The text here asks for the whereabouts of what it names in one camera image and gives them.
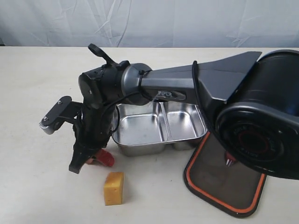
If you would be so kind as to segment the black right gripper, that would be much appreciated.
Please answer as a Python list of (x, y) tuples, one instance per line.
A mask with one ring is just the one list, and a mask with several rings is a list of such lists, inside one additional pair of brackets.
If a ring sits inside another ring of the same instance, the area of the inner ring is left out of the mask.
[(111, 135), (111, 122), (111, 107), (104, 105), (95, 109), (86, 104), (82, 105), (79, 119), (73, 126), (76, 140), (69, 171), (79, 174), (84, 164), (99, 163), (93, 156), (93, 151), (107, 146)]

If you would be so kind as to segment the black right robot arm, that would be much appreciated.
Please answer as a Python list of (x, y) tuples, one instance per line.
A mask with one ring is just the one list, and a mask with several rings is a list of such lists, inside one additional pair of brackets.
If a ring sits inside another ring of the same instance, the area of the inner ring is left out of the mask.
[(118, 103), (174, 101), (197, 105), (208, 130), (239, 162), (266, 175), (299, 177), (299, 53), (248, 51), (217, 61), (161, 70), (143, 63), (106, 63), (79, 76), (84, 98), (74, 123), (69, 170), (79, 173), (112, 134)]

